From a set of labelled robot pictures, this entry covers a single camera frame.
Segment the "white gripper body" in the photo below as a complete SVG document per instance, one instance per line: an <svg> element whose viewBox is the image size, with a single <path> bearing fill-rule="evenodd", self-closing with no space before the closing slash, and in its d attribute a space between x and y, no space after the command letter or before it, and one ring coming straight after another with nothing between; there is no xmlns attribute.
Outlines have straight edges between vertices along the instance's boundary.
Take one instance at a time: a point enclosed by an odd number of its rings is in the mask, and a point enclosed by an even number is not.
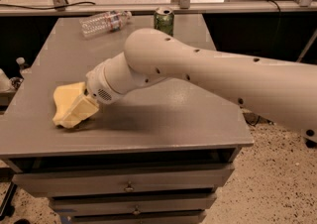
<svg viewBox="0 0 317 224"><path fill-rule="evenodd" d="M113 90L106 79L105 69L109 59L101 62L86 73L86 89L90 96L103 104L112 104L123 97L122 94Z"/></svg>

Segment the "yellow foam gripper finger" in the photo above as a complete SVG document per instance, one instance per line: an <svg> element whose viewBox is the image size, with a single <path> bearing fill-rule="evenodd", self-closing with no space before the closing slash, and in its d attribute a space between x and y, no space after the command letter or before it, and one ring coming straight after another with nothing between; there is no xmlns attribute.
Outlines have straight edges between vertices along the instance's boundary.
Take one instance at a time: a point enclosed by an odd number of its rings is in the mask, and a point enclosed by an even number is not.
<svg viewBox="0 0 317 224"><path fill-rule="evenodd" d="M89 95L81 94L63 108L59 124L69 129L94 115L99 110L99 104Z"/></svg>

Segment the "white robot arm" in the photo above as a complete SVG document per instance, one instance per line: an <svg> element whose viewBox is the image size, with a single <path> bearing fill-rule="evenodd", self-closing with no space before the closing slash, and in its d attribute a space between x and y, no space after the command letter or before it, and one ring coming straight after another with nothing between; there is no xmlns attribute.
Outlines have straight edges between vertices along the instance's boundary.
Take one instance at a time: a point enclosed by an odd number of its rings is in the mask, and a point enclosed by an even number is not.
<svg viewBox="0 0 317 224"><path fill-rule="evenodd" d="M120 54L99 63L86 77L85 82L56 89L66 98L56 106L56 125L73 128L101 103L177 78L317 141L314 64L203 50L155 29L139 29Z"/></svg>

